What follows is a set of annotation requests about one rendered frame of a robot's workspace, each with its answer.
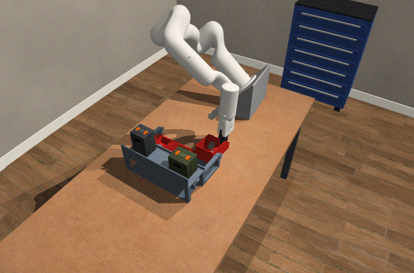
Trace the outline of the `olive green tool case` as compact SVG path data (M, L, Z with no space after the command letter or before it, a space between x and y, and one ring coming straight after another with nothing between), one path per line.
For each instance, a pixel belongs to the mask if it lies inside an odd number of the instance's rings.
M197 154L178 146L169 156L169 169L190 178L198 169Z

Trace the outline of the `dark grey case with orange latches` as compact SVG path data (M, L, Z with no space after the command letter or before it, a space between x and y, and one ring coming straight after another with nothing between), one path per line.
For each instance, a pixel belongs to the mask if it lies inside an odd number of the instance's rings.
M154 130L139 124L130 131L133 150L148 157L156 150Z

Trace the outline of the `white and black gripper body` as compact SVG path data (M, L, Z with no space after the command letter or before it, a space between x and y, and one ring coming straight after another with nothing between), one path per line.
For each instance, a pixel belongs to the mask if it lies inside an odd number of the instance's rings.
M222 130L222 136L228 136L234 129L234 120L235 117L232 119L220 117L218 122L217 134L219 134L220 130Z

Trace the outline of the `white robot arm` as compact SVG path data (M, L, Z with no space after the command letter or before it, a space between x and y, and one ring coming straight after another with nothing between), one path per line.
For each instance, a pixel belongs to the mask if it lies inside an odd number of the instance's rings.
M167 53L198 83L212 85L220 94L219 107L209 113L215 117L232 119L236 115L238 94L256 75L249 77L227 51L221 25L206 23L200 30L190 24L190 13L183 5L172 7L151 29L154 44L164 47ZM200 56L215 45L211 63L213 70Z

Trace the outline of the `red bin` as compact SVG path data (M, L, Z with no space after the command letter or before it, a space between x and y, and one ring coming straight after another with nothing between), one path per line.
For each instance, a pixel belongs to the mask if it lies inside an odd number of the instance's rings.
M215 143L215 147L212 149L208 149L208 145L210 142ZM195 154L197 154L197 158L208 163L216 153L224 153L229 148L229 142L225 141L223 144L220 143L220 139L214 137L213 135L208 134L205 138L203 138L197 145ZM211 151L214 151L213 153Z
M172 143L177 143L177 142L163 135L155 135L155 143L161 144L162 147L167 149Z
M178 146L181 146L181 147L195 153L195 150L192 150L192 149L190 149L190 148L188 148L188 147L186 147L186 146L184 146L180 143L172 143L167 149L173 152Z

